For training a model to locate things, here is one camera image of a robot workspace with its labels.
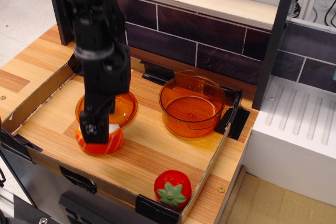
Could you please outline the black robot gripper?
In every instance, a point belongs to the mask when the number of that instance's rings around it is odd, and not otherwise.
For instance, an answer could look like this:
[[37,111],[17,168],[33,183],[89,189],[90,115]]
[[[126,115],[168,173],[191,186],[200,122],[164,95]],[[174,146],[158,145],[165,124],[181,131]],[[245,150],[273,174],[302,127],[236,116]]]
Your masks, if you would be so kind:
[[80,130],[86,144],[107,144],[109,116],[114,113],[116,96],[129,92],[130,48],[113,44],[101,50],[75,46],[85,84],[84,109],[80,113]]

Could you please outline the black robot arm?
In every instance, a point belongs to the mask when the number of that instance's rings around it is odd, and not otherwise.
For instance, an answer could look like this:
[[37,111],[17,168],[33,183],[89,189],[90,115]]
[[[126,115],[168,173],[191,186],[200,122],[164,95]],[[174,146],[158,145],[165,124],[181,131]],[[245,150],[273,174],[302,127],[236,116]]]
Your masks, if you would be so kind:
[[116,96],[127,93],[130,87],[130,50],[120,43],[125,17],[117,0],[60,1],[71,8],[67,19],[75,37],[74,55],[83,70],[83,139],[89,144],[106,144]]

